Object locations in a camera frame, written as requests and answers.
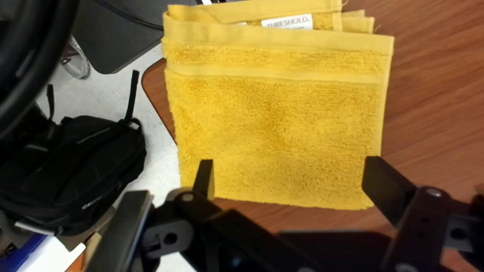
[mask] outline towel label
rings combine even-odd
[[[301,14],[293,17],[261,20],[261,26],[270,29],[313,29],[313,17],[310,14]]]

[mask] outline wooden table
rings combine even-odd
[[[378,33],[393,35],[394,56],[385,107],[382,157],[416,184],[468,201],[484,183],[484,1],[358,0]],[[164,62],[145,71],[142,85],[174,136],[166,100]],[[216,199],[270,231],[360,228],[391,234],[375,209],[335,212]],[[472,270],[455,254],[455,270]]]

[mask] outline black plastic part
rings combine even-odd
[[[366,157],[363,190],[396,227],[416,192],[416,186],[381,157]]]
[[[201,160],[193,183],[193,192],[208,198],[213,187],[213,160]]]
[[[458,221],[450,221],[447,228],[447,242],[468,248],[458,248],[464,260],[476,269],[484,270],[484,196],[478,195],[472,199],[470,207],[461,204],[467,213],[458,213]]]
[[[461,252],[484,252],[479,248],[479,245],[484,246],[484,216],[475,213],[470,207],[475,207],[475,204],[453,201],[446,230],[446,246]]]
[[[382,270],[437,270],[452,199],[443,190],[420,187],[397,225]]]
[[[195,0],[105,0],[125,14],[161,24],[167,5],[196,5]],[[113,74],[160,44],[163,32],[119,17],[96,0],[83,0],[74,26],[74,38],[93,69]]]
[[[390,245],[390,237],[366,231],[284,231],[279,237],[328,270],[379,270]]]
[[[148,222],[142,236],[142,252],[145,258],[158,260],[171,252],[186,251],[193,239],[192,225],[172,216],[171,207],[163,205],[152,215],[157,221]]]
[[[113,14],[134,23],[134,24],[139,24],[139,26],[143,26],[143,27],[148,27],[148,29],[152,29],[152,30],[160,30],[163,32],[163,27],[160,24],[154,24],[154,23],[149,23],[149,21],[145,21],[142,18],[137,18],[134,15],[131,15],[130,12],[125,12],[122,9],[119,9],[118,6],[105,1],[105,0],[95,0],[98,5],[101,5],[104,9],[109,9],[112,11]]]
[[[174,205],[198,228],[192,246],[181,252],[196,270],[325,270],[243,215],[220,212],[198,193],[180,193]]]
[[[124,195],[86,272],[128,270],[151,209],[146,190]]]

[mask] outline cable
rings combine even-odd
[[[45,26],[48,12],[54,1],[22,1],[16,20],[6,27],[0,41],[0,91],[10,88],[15,73],[22,65],[24,57],[37,44],[37,29],[31,26]]]
[[[104,9],[134,23],[134,24],[139,24],[139,26],[143,26],[146,29],[152,29],[152,30],[158,30],[158,32],[163,32],[163,27],[160,24],[152,24],[149,21],[145,21],[142,18],[137,18],[137,17],[133,17],[131,14],[125,12],[125,11],[121,11],[119,8],[116,8],[115,5],[105,1],[105,0],[95,0],[98,5],[101,5]]]
[[[21,29],[22,32],[16,33],[30,33],[28,27],[33,27],[36,29],[36,35],[39,35],[40,45],[34,51],[33,60],[22,79],[9,91],[10,94],[0,101],[0,141],[28,113],[36,95],[57,66],[74,24],[78,1],[80,0],[51,0],[50,3],[53,3],[53,6],[45,24],[25,24],[24,27],[27,29]]]

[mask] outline folded towel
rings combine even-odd
[[[381,153],[393,38],[231,24],[254,18],[236,5],[210,14],[219,23],[172,15],[172,6],[163,15],[183,186],[201,159],[213,159],[214,196],[369,207],[361,172],[364,157]]]
[[[293,0],[279,0],[279,1],[266,1],[257,0],[254,3],[264,3],[264,8],[270,11],[270,17],[264,15],[260,8],[249,8],[248,12],[234,15],[226,11],[233,11],[230,6],[237,5],[210,5],[210,6],[181,6],[171,5],[167,8],[169,17],[180,21],[196,21],[196,23],[210,23],[210,24],[248,24],[248,26],[261,26],[263,20],[273,18],[276,15],[298,15],[310,14],[313,20],[314,30],[344,30],[357,33],[372,33],[373,18],[366,18],[364,11],[344,12],[340,14],[340,3],[337,1],[313,1],[304,0],[298,1],[298,9],[287,8],[293,5]]]

